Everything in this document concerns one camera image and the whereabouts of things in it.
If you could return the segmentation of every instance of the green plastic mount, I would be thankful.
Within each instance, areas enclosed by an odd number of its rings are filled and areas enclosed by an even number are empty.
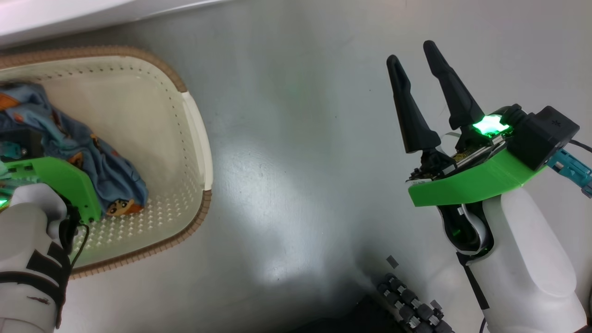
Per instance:
[[[81,223],[101,219],[101,206],[91,179],[72,164],[53,157],[5,162],[12,179],[38,178],[78,208]]]
[[[411,186],[409,195],[416,207],[474,203],[522,187],[541,171],[532,171],[504,149],[449,178]]]

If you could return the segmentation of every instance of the cartoon print fabric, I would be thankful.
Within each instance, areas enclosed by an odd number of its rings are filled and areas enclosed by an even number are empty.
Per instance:
[[[46,156],[64,159],[88,174],[103,214],[136,213],[146,205],[146,184],[132,164],[86,125],[53,108],[41,85],[0,86],[0,130],[23,126],[43,135]]]

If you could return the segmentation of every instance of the metal floor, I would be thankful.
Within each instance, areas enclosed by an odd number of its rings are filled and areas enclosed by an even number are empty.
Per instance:
[[[18,49],[153,52],[194,96],[214,158],[213,202],[199,231],[164,253],[71,281],[59,332],[282,332],[347,311],[389,271],[389,255],[457,333],[477,332],[482,314],[437,211],[414,208],[407,195],[419,156],[404,153],[385,61],[399,56],[439,133],[448,115],[423,55],[427,39],[486,112],[551,104],[584,128],[591,4],[239,0]],[[592,208],[552,172],[530,189],[586,302]],[[566,217],[574,227],[563,227]]]

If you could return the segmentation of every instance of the white plastic basket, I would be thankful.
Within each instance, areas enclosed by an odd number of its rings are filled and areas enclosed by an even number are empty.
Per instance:
[[[168,249],[201,225],[211,200],[210,144],[194,99],[160,59],[121,46],[26,53],[0,57],[5,81],[42,84],[56,108],[129,159],[147,184],[141,213],[90,224],[73,278]]]

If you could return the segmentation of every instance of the brown basket rim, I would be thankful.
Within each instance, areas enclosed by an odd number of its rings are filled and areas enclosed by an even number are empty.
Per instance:
[[[108,56],[134,57],[149,62],[165,73],[179,92],[187,92],[187,87],[177,72],[162,59],[152,53],[131,46],[86,46],[0,56],[0,70],[43,62]]]
[[[135,250],[128,254],[120,255],[90,265],[76,267],[72,270],[70,280],[91,276],[94,274],[102,273],[104,271],[110,271],[117,267],[121,267],[127,264],[131,264],[132,262],[136,262],[140,259],[147,258],[166,249],[170,249],[175,245],[179,245],[181,242],[189,238],[189,236],[193,235],[193,233],[197,231],[197,229],[204,222],[205,217],[210,209],[211,201],[212,191],[204,191],[203,196],[201,197],[200,209],[197,211],[197,214],[195,215],[193,220],[180,232],[160,242]]]

